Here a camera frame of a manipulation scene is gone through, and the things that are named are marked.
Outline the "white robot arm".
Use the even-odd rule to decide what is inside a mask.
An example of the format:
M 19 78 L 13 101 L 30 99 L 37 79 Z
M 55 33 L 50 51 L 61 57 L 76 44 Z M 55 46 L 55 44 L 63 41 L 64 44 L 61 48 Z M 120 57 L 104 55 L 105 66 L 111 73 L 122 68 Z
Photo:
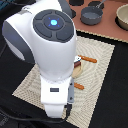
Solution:
M 21 60 L 35 63 L 41 103 L 48 117 L 60 118 L 68 103 L 76 55 L 76 29 L 66 0 L 36 0 L 3 22 L 2 35 Z

